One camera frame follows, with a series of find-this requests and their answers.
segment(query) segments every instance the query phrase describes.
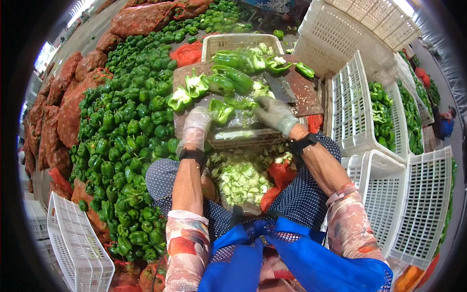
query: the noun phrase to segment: hand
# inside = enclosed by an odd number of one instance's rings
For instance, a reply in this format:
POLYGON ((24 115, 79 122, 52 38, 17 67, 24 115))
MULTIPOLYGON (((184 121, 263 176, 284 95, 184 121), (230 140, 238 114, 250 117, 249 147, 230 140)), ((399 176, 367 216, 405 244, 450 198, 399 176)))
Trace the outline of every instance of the hand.
POLYGON ((255 107, 253 109, 255 115, 266 125, 279 130, 284 137, 288 138, 290 130, 298 123, 298 119, 290 111, 289 105, 267 96, 261 96, 257 100, 267 109, 267 112, 261 107, 255 107))
POLYGON ((183 148, 189 150, 198 148, 204 151, 204 142, 214 114, 215 112, 203 107, 197 107, 190 112, 183 126, 183 138, 178 144, 177 155, 180 155, 183 148))

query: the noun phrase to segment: cutting board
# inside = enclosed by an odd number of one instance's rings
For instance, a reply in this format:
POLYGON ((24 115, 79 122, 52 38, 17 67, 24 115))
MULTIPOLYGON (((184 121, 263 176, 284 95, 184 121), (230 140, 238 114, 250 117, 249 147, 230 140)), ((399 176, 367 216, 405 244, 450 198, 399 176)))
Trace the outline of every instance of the cutting board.
MULTIPOLYGON (((297 62, 297 57, 293 55, 281 55, 287 62, 297 62)), ((196 69, 196 75, 206 74, 211 75, 212 63, 201 62, 191 64, 182 68, 178 68, 174 71, 173 91, 177 90, 178 86, 186 86, 185 77, 191 76, 192 68, 196 69)), ((291 107, 292 112, 297 117, 307 116, 312 114, 322 114, 323 108, 321 107, 321 101, 318 99, 316 91, 314 90, 313 82, 303 77, 300 72, 295 70, 295 65, 292 65, 289 70, 284 71, 282 76, 289 83, 292 91, 294 92, 297 102, 295 106, 291 107)), ((252 78, 253 80, 261 80, 263 83, 266 82, 264 78, 252 78)), ((174 114, 174 126, 175 135, 177 138, 183 136, 183 125, 188 113, 195 107, 208 107, 211 98, 217 98, 222 100, 222 96, 210 93, 209 95, 195 100, 190 106, 188 106, 183 112, 176 112, 174 114)))

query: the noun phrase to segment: concrete floor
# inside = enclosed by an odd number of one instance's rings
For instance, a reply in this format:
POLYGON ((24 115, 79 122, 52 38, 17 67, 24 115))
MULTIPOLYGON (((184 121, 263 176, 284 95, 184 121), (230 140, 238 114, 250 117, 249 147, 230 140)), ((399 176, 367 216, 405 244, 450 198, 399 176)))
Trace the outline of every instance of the concrete floor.
MULTIPOLYGON (((431 76, 438 86, 439 94, 441 96, 441 104, 439 105, 439 110, 441 112, 447 112, 448 106, 455 107, 454 98, 451 95, 446 78, 444 77, 441 69, 436 63, 433 56, 425 49, 419 40, 411 43, 414 53, 417 55, 423 69, 426 70, 426 73, 431 76)), ((441 246, 439 251, 439 262, 430 277, 430 279, 419 289, 418 292, 429 291, 431 286, 436 281, 437 275, 444 269, 444 264, 448 258, 448 254, 451 250, 454 239, 457 235, 457 230, 459 228, 460 219, 462 216, 462 210, 464 207, 464 171, 462 166, 462 126, 460 122, 460 116, 458 115, 455 119, 454 130, 451 135, 451 138, 442 141, 443 146, 451 145, 453 151, 453 156, 457 161, 457 175, 456 175, 456 185, 453 192, 453 214, 451 223, 446 233, 446 239, 441 246)))
POLYGON ((58 64, 60 60, 63 62, 74 52, 80 51, 83 56, 92 51, 99 41, 100 37, 110 27, 111 19, 118 11, 126 4, 127 0, 118 0, 104 9, 100 14, 91 16, 88 21, 81 24, 70 38, 62 44, 57 54, 55 54, 52 62, 58 64))

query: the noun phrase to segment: cleaver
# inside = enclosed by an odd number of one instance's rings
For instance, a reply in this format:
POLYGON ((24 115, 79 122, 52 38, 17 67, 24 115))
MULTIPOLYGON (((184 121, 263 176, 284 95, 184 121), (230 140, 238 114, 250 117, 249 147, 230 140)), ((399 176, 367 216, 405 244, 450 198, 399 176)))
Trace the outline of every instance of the cleaver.
POLYGON ((284 77, 273 77, 267 72, 263 73, 263 77, 266 79, 266 82, 276 99, 282 100, 285 103, 297 102, 295 94, 284 77))

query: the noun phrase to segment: wrist strap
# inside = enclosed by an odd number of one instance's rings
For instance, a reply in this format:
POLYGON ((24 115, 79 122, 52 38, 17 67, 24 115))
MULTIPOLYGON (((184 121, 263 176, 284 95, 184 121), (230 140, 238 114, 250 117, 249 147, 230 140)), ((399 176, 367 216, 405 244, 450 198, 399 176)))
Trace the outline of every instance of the wrist strap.
POLYGON ((204 151, 198 148, 196 148, 196 150, 183 148, 178 158, 180 161, 182 161, 182 159, 194 159, 199 164, 199 173, 203 173, 204 167, 207 163, 207 155, 204 151))
POLYGON ((302 154, 303 149, 310 145, 315 145, 316 143, 318 143, 318 138, 316 137, 316 135, 313 133, 309 133, 301 140, 295 141, 292 144, 290 144, 289 148, 294 155, 301 159, 300 155, 302 154))

